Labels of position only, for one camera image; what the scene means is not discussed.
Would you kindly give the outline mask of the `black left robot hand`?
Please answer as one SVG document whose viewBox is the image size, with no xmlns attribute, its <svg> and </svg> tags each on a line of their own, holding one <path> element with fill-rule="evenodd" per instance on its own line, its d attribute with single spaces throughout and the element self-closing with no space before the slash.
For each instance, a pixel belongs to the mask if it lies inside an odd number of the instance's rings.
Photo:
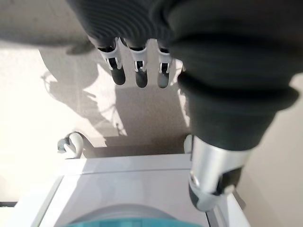
<svg viewBox="0 0 303 227">
<path fill-rule="evenodd" d="M 300 0 L 70 0 L 97 48 L 120 37 L 148 39 L 182 61 L 178 85 L 192 134 L 189 194 L 201 211 L 236 188 L 251 151 L 278 111 L 299 93 L 303 71 Z"/>
</svg>

